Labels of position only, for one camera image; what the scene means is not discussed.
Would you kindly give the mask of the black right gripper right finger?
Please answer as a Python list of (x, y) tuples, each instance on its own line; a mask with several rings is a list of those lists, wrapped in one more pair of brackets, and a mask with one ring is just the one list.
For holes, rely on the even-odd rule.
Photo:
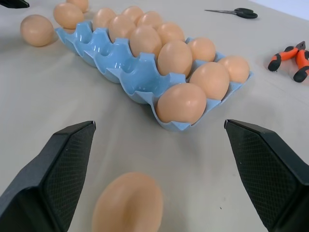
[(309, 165), (276, 132), (224, 123), (243, 186), (268, 232), (309, 232)]

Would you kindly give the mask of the brown egg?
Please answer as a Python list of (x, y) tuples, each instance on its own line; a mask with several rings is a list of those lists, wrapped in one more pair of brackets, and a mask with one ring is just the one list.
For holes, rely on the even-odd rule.
[(89, 7), (89, 0), (66, 0), (67, 3), (74, 4), (77, 6), (83, 13), (87, 12)]
[(92, 232), (158, 232), (163, 194), (158, 183), (140, 172), (123, 174), (98, 198)]
[(199, 86), (208, 99), (221, 101), (229, 87), (229, 73), (220, 63), (208, 62), (198, 67), (189, 80)]
[(130, 50), (133, 56), (138, 57), (140, 53), (154, 54), (157, 59), (162, 48), (162, 42), (157, 31), (151, 26), (138, 26), (131, 33)]
[(157, 29), (162, 24), (163, 24), (163, 19), (158, 12), (148, 11), (139, 18), (137, 22), (137, 27), (138, 26), (151, 26), (154, 29)]
[(115, 42), (116, 38), (129, 39), (135, 28), (135, 23), (128, 16), (117, 15), (109, 23), (109, 38), (112, 43)]
[(20, 34), (32, 46), (45, 46), (54, 39), (54, 27), (46, 17), (33, 14), (22, 20)]
[(206, 37), (198, 37), (190, 41), (187, 45), (191, 50), (193, 61), (214, 61), (216, 48), (214, 43), (210, 39)]
[(124, 9), (121, 15), (125, 15), (130, 18), (135, 24), (138, 23), (141, 16), (144, 14), (143, 10), (138, 6), (130, 6)]
[(162, 94), (156, 105), (156, 114), (164, 122), (196, 123), (207, 105), (204, 91), (194, 84), (177, 84)]
[(250, 73), (250, 67), (247, 60), (241, 56), (230, 55), (218, 61), (228, 71), (230, 82), (244, 83), (247, 81)]
[(189, 46), (184, 41), (166, 43), (157, 58), (157, 69), (161, 75), (184, 74), (188, 77), (193, 63)]
[(173, 22), (166, 22), (157, 28), (157, 33), (161, 39), (162, 45), (171, 41), (183, 41), (183, 30)]
[(84, 21), (82, 11), (72, 3), (60, 3), (54, 7), (55, 21), (63, 28), (75, 29), (77, 24)]
[(107, 28), (109, 22), (116, 17), (116, 13), (110, 8), (101, 8), (98, 10), (92, 20), (92, 29), (93, 31), (96, 28)]

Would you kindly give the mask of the black handled scissors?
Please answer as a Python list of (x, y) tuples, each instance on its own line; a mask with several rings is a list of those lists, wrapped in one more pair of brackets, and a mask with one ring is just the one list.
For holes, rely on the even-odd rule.
[(234, 10), (205, 10), (205, 11), (231, 14), (245, 19), (256, 19), (258, 17), (258, 14), (256, 14), (253, 10), (247, 8), (236, 8)]

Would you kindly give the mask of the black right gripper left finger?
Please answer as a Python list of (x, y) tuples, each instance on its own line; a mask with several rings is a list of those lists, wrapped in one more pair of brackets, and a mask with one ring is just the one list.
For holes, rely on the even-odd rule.
[(55, 132), (0, 196), (0, 232), (67, 232), (82, 189), (94, 121)]

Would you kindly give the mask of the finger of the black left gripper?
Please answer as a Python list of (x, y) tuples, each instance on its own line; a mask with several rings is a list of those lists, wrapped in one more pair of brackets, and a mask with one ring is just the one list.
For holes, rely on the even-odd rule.
[(0, 0), (0, 5), (11, 9), (29, 8), (29, 3), (25, 0)]

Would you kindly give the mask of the light blue egg tray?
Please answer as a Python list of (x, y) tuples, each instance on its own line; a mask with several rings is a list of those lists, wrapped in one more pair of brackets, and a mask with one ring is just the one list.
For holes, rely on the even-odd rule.
[(161, 95), (171, 86), (188, 80), (179, 73), (161, 75), (154, 54), (140, 53), (134, 57), (128, 39), (117, 38), (112, 43), (108, 29), (93, 31), (91, 21), (78, 23), (73, 33), (63, 28), (56, 28), (55, 32), (68, 49), (97, 68), (106, 79), (120, 84), (133, 101), (150, 105), (154, 114)]

